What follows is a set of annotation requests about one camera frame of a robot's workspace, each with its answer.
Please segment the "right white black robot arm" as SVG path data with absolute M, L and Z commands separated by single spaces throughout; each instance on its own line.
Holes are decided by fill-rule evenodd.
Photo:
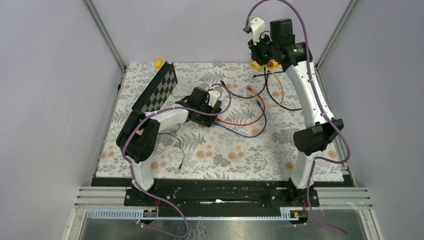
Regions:
M 291 80 L 304 113 L 305 128 L 293 134 L 298 150 L 294 172 L 288 182 L 287 201 L 301 205 L 312 193 L 314 161 L 343 129 L 342 119 L 335 119 L 327 106 L 314 71 L 306 42 L 296 42 L 289 18 L 273 20 L 267 34 L 265 22 L 256 17 L 244 31 L 252 34 L 248 42 L 251 58 L 260 65 L 271 60 L 281 65 Z

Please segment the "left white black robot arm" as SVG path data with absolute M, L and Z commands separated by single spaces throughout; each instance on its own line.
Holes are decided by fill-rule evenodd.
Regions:
M 154 178 L 147 160 L 154 152 L 159 133 L 186 122 L 211 127 L 222 113 L 220 97 L 221 93 L 213 88 L 205 90 L 195 87 L 191 95 L 171 107 L 152 112 L 134 112 L 128 118 L 116 144 L 129 163 L 132 184 L 138 189 L 135 197 L 142 205 L 148 206 L 155 200 L 155 192 L 151 189 Z

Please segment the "black network switch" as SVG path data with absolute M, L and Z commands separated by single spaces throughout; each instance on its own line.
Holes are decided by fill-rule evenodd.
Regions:
M 206 116 L 200 113 L 189 111 L 189 120 L 204 127 L 211 127 L 217 116 Z

